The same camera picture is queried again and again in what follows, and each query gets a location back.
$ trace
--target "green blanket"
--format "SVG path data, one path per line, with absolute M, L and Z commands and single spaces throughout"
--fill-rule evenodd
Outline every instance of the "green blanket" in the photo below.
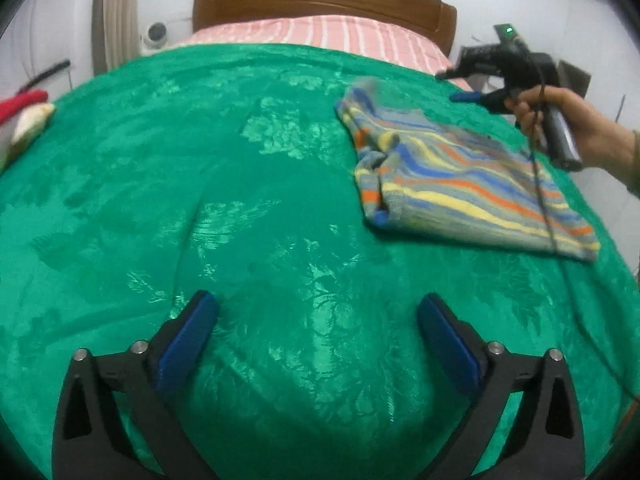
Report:
M 149 338 L 198 288 L 222 314 L 177 414 L 225 480 L 422 470 L 467 407 L 418 333 L 428 292 L 485 340 L 562 349 L 588 467 L 603 456 L 626 408 L 612 371 L 629 387 L 640 376 L 640 298 L 602 223 L 554 172 L 602 242 L 595 264 L 565 262 L 577 310 L 551 257 L 373 231 L 334 113 L 361 76 L 383 80 L 383 105 L 523 144 L 503 119 L 451 104 L 454 87 L 431 76 L 302 46 L 183 48 L 57 103 L 50 129 L 0 178 L 0 413 L 46 474 L 72 351 Z

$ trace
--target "black handle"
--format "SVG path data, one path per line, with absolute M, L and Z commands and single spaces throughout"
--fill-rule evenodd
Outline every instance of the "black handle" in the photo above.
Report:
M 582 158 L 575 145 L 574 134 L 564 115 L 555 105 L 543 107 L 542 129 L 545 133 L 549 159 L 555 168 L 564 171 L 580 171 Z

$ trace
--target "human hand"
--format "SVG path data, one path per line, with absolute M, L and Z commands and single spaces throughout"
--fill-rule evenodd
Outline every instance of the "human hand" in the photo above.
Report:
M 620 136 L 626 130 L 615 122 L 607 119 L 592 105 L 588 104 L 578 94 L 567 88 L 546 86 L 544 95 L 540 95 L 540 86 L 529 89 L 518 96 L 518 101 L 507 99 L 505 106 L 511 110 L 520 123 L 520 129 L 527 136 L 534 136 L 536 145 L 542 134 L 543 113 L 538 114 L 532 109 L 540 102 L 547 102 L 558 106 L 566 119 L 572 133 L 575 145 L 582 157 L 583 164 L 588 167 L 607 169 L 610 147 L 613 137 Z

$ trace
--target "beige curtain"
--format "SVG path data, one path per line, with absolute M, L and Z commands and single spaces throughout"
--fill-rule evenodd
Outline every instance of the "beige curtain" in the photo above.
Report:
M 140 55 L 138 0 L 102 0 L 104 51 L 112 70 Z

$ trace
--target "red cloth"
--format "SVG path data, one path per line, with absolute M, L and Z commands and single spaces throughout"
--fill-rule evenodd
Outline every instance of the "red cloth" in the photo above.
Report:
M 31 90 L 18 94 L 16 97 L 0 101 L 0 126 L 13 119 L 27 106 L 31 106 L 36 103 L 44 103 L 47 99 L 49 99 L 49 94 L 44 90 Z

